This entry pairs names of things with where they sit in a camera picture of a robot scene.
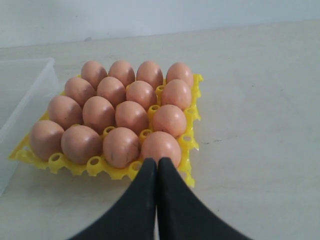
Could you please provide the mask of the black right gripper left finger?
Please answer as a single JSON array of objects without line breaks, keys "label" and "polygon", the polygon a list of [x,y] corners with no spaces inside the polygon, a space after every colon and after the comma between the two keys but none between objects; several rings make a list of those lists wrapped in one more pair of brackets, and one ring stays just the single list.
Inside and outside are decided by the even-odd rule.
[{"label": "black right gripper left finger", "polygon": [[124,194],[99,219],[72,240],[153,240],[156,217],[157,164],[144,160]]}]

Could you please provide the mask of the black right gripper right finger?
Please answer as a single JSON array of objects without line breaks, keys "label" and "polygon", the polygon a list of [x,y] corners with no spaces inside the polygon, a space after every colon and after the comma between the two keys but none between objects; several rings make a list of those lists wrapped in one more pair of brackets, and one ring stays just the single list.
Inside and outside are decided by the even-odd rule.
[{"label": "black right gripper right finger", "polygon": [[189,189],[169,158],[158,162],[156,204],[161,240],[248,240],[210,211]]}]

